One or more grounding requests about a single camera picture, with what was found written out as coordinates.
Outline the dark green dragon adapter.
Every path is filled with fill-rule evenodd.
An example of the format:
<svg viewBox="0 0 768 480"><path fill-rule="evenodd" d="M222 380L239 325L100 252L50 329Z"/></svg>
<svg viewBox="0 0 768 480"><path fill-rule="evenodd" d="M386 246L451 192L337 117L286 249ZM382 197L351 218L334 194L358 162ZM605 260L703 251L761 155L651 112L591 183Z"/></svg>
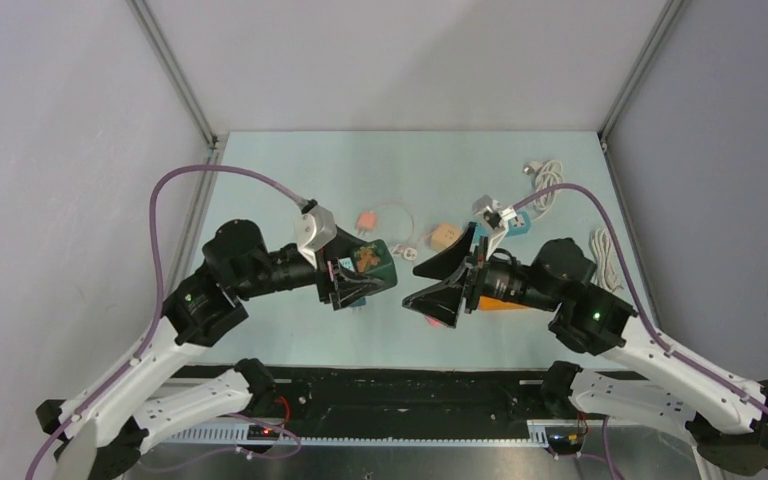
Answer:
<svg viewBox="0 0 768 480"><path fill-rule="evenodd" d="M383 280L385 288L395 287L398 282L396 266L390 249L383 240L374 240L353 249L339 263L344 268Z"/></svg>

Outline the orange power strip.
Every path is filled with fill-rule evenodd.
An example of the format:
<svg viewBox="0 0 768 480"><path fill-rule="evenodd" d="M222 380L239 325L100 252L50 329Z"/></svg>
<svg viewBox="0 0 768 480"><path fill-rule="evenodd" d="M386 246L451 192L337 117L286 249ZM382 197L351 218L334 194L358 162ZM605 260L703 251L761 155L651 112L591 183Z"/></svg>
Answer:
<svg viewBox="0 0 768 480"><path fill-rule="evenodd" d="M478 309L480 311L513 311L513 310L525 310L527 306L502 301L495 298L481 296L478 302Z"/></svg>

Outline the teal blue power strip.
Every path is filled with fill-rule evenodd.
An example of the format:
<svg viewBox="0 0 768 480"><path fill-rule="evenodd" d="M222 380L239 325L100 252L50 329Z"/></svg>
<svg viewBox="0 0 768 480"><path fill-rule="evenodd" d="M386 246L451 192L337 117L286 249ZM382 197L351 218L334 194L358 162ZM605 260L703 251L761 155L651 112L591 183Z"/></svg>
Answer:
<svg viewBox="0 0 768 480"><path fill-rule="evenodd" d="M509 228L508 228L507 235L509 237L524 235L531 228L531 219L524 210L518 211L517 215L508 222L508 226ZM480 222L478 222L476 224L473 241L477 242L480 238L487 237L487 236L488 234L486 229L482 226Z"/></svg>

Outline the pink square plug adapter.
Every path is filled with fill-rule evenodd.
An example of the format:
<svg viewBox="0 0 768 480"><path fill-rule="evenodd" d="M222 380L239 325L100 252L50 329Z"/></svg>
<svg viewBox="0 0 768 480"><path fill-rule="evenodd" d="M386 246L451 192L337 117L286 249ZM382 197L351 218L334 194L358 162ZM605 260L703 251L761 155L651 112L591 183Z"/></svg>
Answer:
<svg viewBox="0 0 768 480"><path fill-rule="evenodd" d="M425 317L426 322L434 327L445 327L445 324L431 317Z"/></svg>

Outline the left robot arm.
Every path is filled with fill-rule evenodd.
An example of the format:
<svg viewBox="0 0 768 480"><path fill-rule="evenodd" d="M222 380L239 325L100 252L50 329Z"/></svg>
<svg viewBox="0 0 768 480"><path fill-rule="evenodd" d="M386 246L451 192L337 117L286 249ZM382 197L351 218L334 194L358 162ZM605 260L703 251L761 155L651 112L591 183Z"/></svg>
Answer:
<svg viewBox="0 0 768 480"><path fill-rule="evenodd" d="M46 449L56 459L84 450L75 478L116 478L180 431L219 416L264 417L279 406L273 376L253 358L196 387L155 397L167 379L247 318L247 300L312 285L323 303L341 310L396 284L384 242L319 227L311 215L302 220L303 242L276 251L252 221L222 225L203 246L202 265L163 301L159 318L107 379L72 400L37 407Z"/></svg>

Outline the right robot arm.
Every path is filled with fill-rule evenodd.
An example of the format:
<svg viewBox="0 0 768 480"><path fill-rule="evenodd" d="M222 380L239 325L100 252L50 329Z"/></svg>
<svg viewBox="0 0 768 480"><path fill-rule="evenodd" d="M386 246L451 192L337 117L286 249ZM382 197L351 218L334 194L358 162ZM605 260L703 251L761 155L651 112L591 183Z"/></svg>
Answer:
<svg viewBox="0 0 768 480"><path fill-rule="evenodd" d="M549 331L565 347L621 364L637 379L557 361L540 388L548 414L626 419L688 443L727 472L753 476L767 469L768 380L741 379L683 352L632 305L594 284L595 270L570 238L546 242L526 265L463 235L415 267L432 285L403 306L448 327L482 298L549 312Z"/></svg>

